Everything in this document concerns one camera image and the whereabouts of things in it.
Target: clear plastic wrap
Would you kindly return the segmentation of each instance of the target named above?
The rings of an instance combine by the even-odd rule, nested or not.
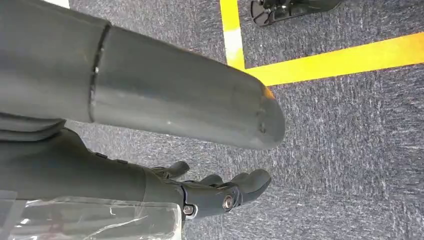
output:
[[[22,201],[11,196],[0,201],[5,203],[1,216],[8,212],[4,222],[13,222],[0,240],[181,239],[181,209],[175,203],[84,197]]]

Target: yellow tape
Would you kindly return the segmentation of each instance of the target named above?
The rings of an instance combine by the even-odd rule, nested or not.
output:
[[[237,0],[220,0],[220,6],[227,65],[243,71],[245,57]]]
[[[424,63],[424,32],[246,69],[267,86]]]
[[[220,0],[227,64],[265,85],[361,73],[424,63],[424,32],[314,56],[245,69],[237,0]]]

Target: robotic hand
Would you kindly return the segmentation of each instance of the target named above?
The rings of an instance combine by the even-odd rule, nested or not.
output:
[[[268,187],[271,177],[267,171],[257,169],[250,174],[243,172],[230,182],[215,174],[201,181],[176,182],[176,179],[189,170],[184,161],[179,161],[169,168],[151,169],[166,183],[179,185],[184,194],[183,214],[186,219],[203,218],[231,211],[233,208],[256,200]]]

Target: bolt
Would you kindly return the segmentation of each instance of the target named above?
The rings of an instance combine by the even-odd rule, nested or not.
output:
[[[230,211],[233,208],[233,197],[230,195],[227,195],[224,198],[224,202],[222,203],[222,207],[225,211]]]
[[[184,208],[182,209],[182,212],[185,215],[192,215],[195,212],[195,208],[190,205],[185,205]]]

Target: robotic arm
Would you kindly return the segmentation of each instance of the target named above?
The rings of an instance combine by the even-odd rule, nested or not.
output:
[[[0,1],[0,190],[176,203],[183,219],[227,213],[260,196],[265,170],[223,183],[175,179],[88,150],[65,120],[264,149],[283,138],[282,111],[257,79],[108,21],[40,0]]]

